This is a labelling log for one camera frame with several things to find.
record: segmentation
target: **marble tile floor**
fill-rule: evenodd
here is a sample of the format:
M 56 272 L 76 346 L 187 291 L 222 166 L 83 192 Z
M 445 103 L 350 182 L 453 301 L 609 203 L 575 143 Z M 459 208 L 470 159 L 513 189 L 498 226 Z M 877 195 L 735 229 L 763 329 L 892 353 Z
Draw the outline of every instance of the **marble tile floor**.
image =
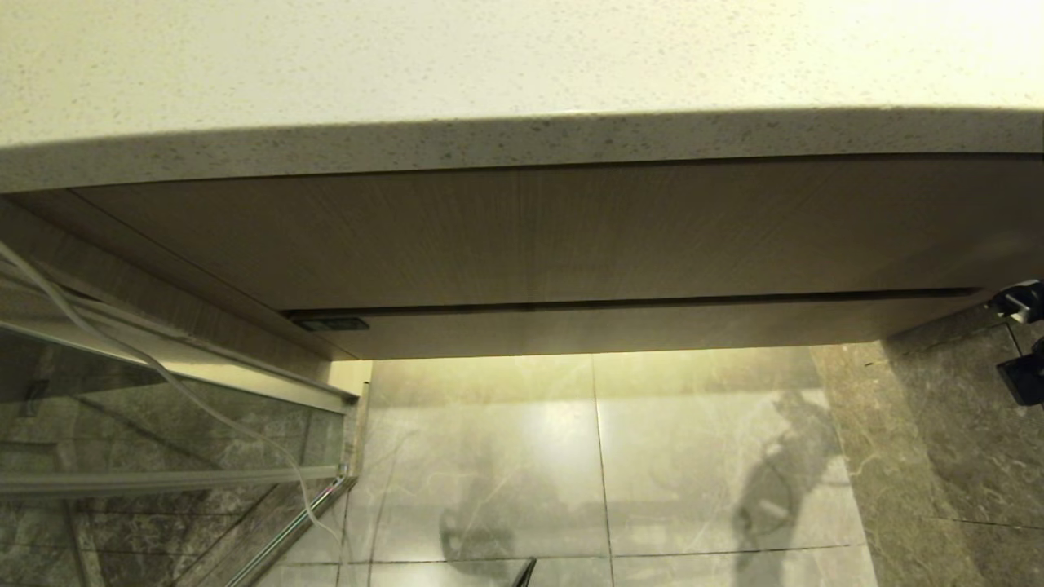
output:
M 882 587 L 1044 585 L 1044 410 L 994 369 L 1042 333 L 973 308 L 813 350 Z
M 375 363 L 363 473 L 259 583 L 876 587 L 808 349 Z

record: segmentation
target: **speckled white countertop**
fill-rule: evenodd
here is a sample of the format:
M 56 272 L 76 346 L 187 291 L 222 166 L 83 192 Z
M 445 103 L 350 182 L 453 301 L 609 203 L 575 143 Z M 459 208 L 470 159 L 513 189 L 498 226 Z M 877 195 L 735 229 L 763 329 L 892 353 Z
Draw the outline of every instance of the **speckled white countertop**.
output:
M 0 192 L 1044 152 L 1035 0 L 0 0 Z

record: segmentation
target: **white cable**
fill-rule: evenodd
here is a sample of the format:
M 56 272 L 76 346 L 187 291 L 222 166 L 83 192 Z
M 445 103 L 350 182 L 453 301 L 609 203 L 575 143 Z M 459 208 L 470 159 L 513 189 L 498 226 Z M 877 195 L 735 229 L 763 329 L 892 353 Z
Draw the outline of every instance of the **white cable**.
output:
M 170 383 L 170 386 L 181 392 L 182 395 L 191 400 L 192 403 L 199 406 L 199 409 L 203 409 L 204 412 L 209 414 L 212 418 L 214 418 L 218 422 L 221 422 L 226 426 L 229 426 L 230 428 L 236 430 L 237 432 L 246 435 L 247 437 L 251 437 L 252 439 L 255 440 L 259 440 L 263 443 L 267 443 L 268 445 L 276 448 L 280 453 L 282 453 L 283 456 L 286 457 L 286 462 L 293 469 L 293 472 L 298 475 L 298 480 L 301 484 L 301 497 L 305 501 L 305 512 L 308 514 L 308 519 L 312 520 L 313 524 L 329 532 L 330 535 L 334 537 L 334 540 L 337 541 L 338 546 L 340 545 L 340 536 L 336 532 L 334 532 L 332 527 L 321 522 L 319 519 L 315 516 L 315 512 L 312 510 L 311 499 L 308 498 L 308 488 L 305 485 L 305 475 L 301 472 L 301 467 L 298 466 L 298 460 L 293 456 L 293 454 L 289 450 L 283 448 L 283 446 L 277 443 L 276 441 L 243 426 L 242 424 L 232 420 L 231 418 L 224 416 L 220 412 L 208 405 L 201 399 L 196 397 L 196 395 L 192 393 L 192 391 L 189 390 L 188 386 L 185 385 L 185 383 L 183 383 L 180 379 L 174 377 L 172 373 L 167 371 L 167 368 L 163 367 L 163 365 L 160 361 L 156 360 L 152 357 L 152 355 L 142 350 L 139 350 L 135 347 L 132 347 L 130 345 L 124 343 L 123 341 L 120 341 L 95 328 L 93 324 L 85 320 L 84 316 L 80 315 L 80 313 L 76 311 L 75 308 L 73 308 L 72 304 L 69 303 L 69 299 L 66 298 L 66 295 L 61 289 L 55 287 L 54 284 L 52 284 L 46 277 L 43 276 L 43 274 L 41 274 L 37 269 L 37 267 L 32 266 L 32 264 L 29 263 L 29 261 L 25 260 L 21 255 L 13 251 L 3 241 L 0 241 L 0 255 L 2 255 L 5 259 L 10 261 L 10 263 L 14 264 L 16 267 L 21 269 L 22 273 L 24 273 L 30 280 L 32 280 L 32 282 L 35 283 L 38 287 L 43 289 L 44 294 L 46 294 L 47 297 L 50 298 L 52 302 L 54 302 L 54 305 L 56 305 L 58 309 L 62 310 L 62 312 L 65 313 L 66 316 L 69 318 L 69 320 L 72 321 L 73 324 L 79 327 L 80 330 L 87 332 L 92 336 L 106 341 L 108 343 L 112 344 L 121 351 L 141 359 L 142 362 L 156 370 L 156 372 L 159 373 L 160 376 L 167 381 L 167 383 Z

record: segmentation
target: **glass shower door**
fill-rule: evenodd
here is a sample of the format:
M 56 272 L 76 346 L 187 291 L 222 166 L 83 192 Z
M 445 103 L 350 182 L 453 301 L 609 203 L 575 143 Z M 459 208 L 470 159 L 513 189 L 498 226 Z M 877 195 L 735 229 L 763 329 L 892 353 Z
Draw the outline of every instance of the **glass shower door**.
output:
M 186 383 L 306 477 L 339 474 L 342 409 Z M 0 584 L 170 584 L 281 483 L 280 451 L 151 370 L 0 329 Z

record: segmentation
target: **glass panel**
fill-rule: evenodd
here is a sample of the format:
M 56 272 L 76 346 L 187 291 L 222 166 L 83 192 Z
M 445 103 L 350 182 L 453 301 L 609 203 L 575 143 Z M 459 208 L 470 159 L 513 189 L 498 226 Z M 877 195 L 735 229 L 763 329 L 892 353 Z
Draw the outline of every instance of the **glass panel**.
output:
M 340 414 L 201 381 L 186 384 L 303 466 L 340 459 Z M 53 469 L 42 470 L 43 457 L 29 453 L 46 453 Z M 272 446 L 215 420 L 149 369 L 0 331 L 0 472 L 287 467 Z
M 186 384 L 302 466 L 339 463 L 343 415 L 203 381 Z M 0 329 L 0 479 L 287 468 L 270 445 L 215 420 L 149 369 Z M 312 483 L 312 491 L 325 483 Z M 295 515 L 299 491 L 284 484 L 69 500 L 0 497 L 0 585 L 168 585 L 248 513 Z

